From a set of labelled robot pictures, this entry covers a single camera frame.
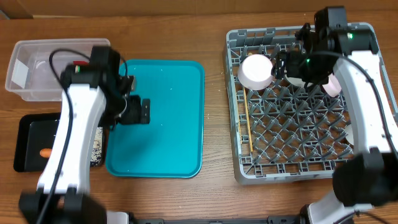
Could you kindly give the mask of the white bowl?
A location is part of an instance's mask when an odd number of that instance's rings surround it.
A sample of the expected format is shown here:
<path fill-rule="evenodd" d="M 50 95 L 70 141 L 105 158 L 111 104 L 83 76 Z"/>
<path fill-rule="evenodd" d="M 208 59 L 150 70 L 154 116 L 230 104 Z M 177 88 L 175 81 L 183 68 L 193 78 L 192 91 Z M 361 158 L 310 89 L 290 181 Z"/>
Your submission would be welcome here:
<path fill-rule="evenodd" d="M 284 77 L 287 82 L 289 82 L 291 85 L 303 88 L 305 86 L 305 82 L 303 82 L 300 78 L 294 78 L 294 77 Z"/>

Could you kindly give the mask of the pink dinner plate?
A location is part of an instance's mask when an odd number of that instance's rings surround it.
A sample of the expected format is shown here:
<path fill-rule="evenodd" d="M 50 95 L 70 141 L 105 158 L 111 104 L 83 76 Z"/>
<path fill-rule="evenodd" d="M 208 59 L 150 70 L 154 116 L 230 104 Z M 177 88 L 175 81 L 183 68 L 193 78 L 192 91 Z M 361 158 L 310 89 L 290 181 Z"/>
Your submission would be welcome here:
<path fill-rule="evenodd" d="M 322 87 L 330 97 L 336 97 L 341 92 L 340 83 L 333 73 L 328 76 L 328 83 L 322 85 Z"/>

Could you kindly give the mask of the pink bowl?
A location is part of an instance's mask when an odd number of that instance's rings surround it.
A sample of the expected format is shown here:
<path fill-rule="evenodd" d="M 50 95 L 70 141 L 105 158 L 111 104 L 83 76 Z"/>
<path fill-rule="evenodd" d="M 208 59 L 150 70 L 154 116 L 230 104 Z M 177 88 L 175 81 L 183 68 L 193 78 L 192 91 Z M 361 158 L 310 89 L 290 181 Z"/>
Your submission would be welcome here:
<path fill-rule="evenodd" d="M 250 90 L 263 90 L 267 88 L 272 80 L 271 60 L 260 54 L 247 56 L 238 69 L 238 80 L 243 87 Z"/>

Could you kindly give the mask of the peanuts and rice scraps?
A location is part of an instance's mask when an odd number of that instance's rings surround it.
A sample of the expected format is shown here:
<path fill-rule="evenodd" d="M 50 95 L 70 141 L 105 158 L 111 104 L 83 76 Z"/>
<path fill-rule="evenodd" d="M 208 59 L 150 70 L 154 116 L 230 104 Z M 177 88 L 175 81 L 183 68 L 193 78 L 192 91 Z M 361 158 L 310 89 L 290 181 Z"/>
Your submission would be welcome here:
<path fill-rule="evenodd" d="M 98 127 L 96 129 L 95 139 L 93 143 L 93 150 L 91 153 L 91 160 L 90 160 L 91 167 L 97 167 L 103 163 L 103 142 L 104 142 L 103 128 Z"/>

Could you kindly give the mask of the white cup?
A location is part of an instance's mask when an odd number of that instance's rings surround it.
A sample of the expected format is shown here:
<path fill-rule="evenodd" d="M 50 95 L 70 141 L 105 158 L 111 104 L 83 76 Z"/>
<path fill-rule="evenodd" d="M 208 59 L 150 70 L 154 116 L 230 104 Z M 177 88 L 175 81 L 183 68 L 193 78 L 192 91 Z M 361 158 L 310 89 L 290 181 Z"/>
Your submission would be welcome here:
<path fill-rule="evenodd" d="M 345 133 L 346 133 L 346 140 L 349 144 L 353 145 L 354 144 L 354 135 L 353 135 L 353 129 L 352 125 L 349 124 L 345 127 Z"/>

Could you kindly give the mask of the red snack wrapper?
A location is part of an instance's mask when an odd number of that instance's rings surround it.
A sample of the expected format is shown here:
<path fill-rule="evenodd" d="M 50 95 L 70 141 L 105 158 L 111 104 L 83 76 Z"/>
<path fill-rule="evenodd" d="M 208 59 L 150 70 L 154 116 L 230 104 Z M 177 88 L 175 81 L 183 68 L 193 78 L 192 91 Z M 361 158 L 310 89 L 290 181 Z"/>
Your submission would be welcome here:
<path fill-rule="evenodd" d="M 82 61 L 82 60 L 75 60 L 75 61 L 73 61 L 73 64 L 80 66 L 80 65 L 88 65 L 89 63 L 86 61 Z"/>

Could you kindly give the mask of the wooden chopstick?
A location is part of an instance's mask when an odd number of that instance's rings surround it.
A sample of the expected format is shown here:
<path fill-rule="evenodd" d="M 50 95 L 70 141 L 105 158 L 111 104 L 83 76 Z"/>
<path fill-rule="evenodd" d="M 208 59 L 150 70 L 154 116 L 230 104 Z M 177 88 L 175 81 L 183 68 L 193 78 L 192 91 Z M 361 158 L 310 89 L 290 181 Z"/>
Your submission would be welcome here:
<path fill-rule="evenodd" d="M 241 122 L 238 121 L 238 132 L 239 132 L 239 144 L 242 144 L 242 134 L 241 134 Z"/>
<path fill-rule="evenodd" d="M 247 126 L 247 130 L 248 130 L 249 149 L 250 149 L 250 152 L 253 152 L 252 137 L 251 137 L 251 125 L 250 125 L 250 121 L 249 121 L 248 99 L 247 99 L 245 87 L 243 87 L 243 97 L 244 97 L 244 109 L 245 109 L 245 115 L 246 115 L 246 126 Z"/>

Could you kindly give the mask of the orange carrot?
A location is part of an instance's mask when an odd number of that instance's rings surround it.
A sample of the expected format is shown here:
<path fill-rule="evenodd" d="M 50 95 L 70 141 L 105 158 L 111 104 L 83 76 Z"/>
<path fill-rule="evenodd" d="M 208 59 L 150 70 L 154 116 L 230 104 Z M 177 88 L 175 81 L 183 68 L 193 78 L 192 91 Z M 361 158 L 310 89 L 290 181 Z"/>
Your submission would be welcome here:
<path fill-rule="evenodd" d="M 49 158 L 51 156 L 52 150 L 49 148 L 41 149 L 39 154 L 41 157 Z"/>

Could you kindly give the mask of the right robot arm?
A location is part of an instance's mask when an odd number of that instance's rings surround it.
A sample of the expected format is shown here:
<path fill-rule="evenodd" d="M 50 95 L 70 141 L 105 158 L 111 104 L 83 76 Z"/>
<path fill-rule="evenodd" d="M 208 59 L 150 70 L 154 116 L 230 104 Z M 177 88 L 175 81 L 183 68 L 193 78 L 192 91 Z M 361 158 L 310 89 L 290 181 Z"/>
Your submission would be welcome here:
<path fill-rule="evenodd" d="M 397 200 L 397 124 L 381 80 L 376 36 L 351 27 L 345 8 L 318 11 L 296 32 L 303 51 L 277 54 L 272 74 L 324 84 L 334 75 L 349 112 L 354 157 L 333 173 L 333 189 L 302 209 L 307 223 L 344 223 Z"/>

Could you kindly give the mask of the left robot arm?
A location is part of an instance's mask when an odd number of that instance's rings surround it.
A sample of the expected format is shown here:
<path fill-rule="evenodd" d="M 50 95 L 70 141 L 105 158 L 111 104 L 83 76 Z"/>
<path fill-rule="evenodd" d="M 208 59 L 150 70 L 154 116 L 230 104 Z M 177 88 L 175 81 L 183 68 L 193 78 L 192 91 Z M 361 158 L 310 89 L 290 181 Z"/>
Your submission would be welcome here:
<path fill-rule="evenodd" d="M 126 61 L 110 46 L 93 46 L 87 59 L 54 73 L 62 111 L 37 189 L 19 198 L 28 223 L 137 223 L 132 213 L 107 210 L 90 197 L 90 161 L 97 128 L 149 124 L 150 100 L 131 94 L 136 79 L 120 75 Z"/>

